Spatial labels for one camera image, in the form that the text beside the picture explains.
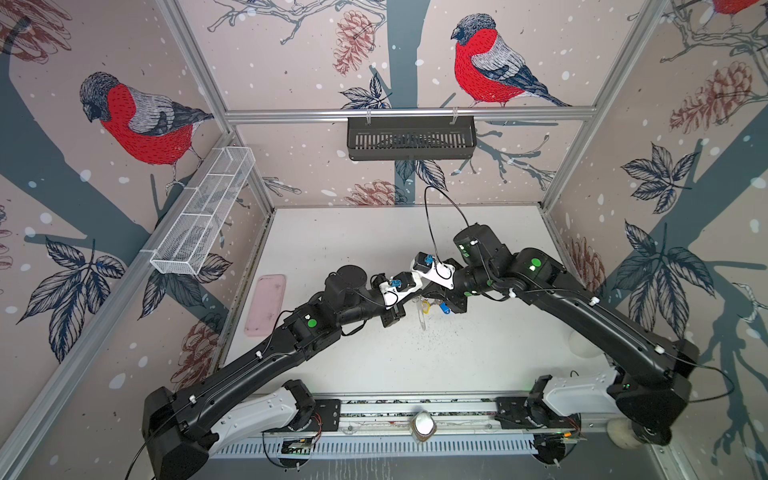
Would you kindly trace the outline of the silver metal keyring carabiner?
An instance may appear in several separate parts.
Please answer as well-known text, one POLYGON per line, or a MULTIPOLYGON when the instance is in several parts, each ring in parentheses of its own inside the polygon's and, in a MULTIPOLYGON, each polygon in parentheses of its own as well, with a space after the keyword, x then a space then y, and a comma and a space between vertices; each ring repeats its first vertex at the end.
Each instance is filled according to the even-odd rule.
POLYGON ((418 318, 419 318, 420 328, 421 328, 422 331, 426 331, 427 330, 426 319, 427 319, 427 316, 428 316, 429 313, 427 315, 424 315, 424 314, 421 313, 420 304, 421 304, 422 300, 425 300, 425 299, 422 298, 422 297, 418 297, 414 301, 414 303, 416 304, 416 310, 417 310, 417 314, 418 314, 418 318))

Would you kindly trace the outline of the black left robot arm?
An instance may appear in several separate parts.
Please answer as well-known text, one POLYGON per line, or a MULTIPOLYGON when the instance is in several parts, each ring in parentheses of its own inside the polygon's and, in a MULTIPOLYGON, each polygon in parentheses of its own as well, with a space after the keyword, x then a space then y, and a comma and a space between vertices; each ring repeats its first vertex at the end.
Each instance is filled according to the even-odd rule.
POLYGON ((285 382, 254 407, 244 401, 340 340, 345 325, 374 317, 386 323, 399 320, 405 302, 423 286, 415 271, 369 278, 362 268, 345 265, 326 277, 323 291, 290 310, 269 336, 232 363, 176 392, 160 387, 150 393, 141 433, 155 478, 190 478, 216 446, 252 425, 264 430, 303 427, 314 400, 298 380, 285 382))

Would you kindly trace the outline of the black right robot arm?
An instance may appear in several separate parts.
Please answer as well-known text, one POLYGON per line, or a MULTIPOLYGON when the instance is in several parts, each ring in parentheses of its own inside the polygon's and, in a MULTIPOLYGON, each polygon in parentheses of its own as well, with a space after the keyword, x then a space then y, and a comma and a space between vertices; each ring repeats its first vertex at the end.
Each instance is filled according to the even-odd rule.
POLYGON ((416 271, 436 274, 435 294, 457 312, 469 297, 490 291, 518 298, 564 322, 599 348, 616 374, 605 392, 639 440, 666 446, 690 402, 699 349, 671 341, 632 322, 585 289, 557 260, 536 248, 512 253, 487 225, 475 223, 453 239, 463 261, 420 253, 416 271))

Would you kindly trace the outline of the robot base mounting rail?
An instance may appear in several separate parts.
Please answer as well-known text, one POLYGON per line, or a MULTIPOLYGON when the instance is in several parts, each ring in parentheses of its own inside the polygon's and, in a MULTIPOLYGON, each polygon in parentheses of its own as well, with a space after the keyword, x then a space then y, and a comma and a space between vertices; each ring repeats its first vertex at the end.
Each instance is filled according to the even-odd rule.
POLYGON ((583 438, 578 414, 561 416, 525 394, 319 398, 308 422, 228 437, 215 459, 265 459, 286 469, 312 460, 531 455, 557 465, 583 438))

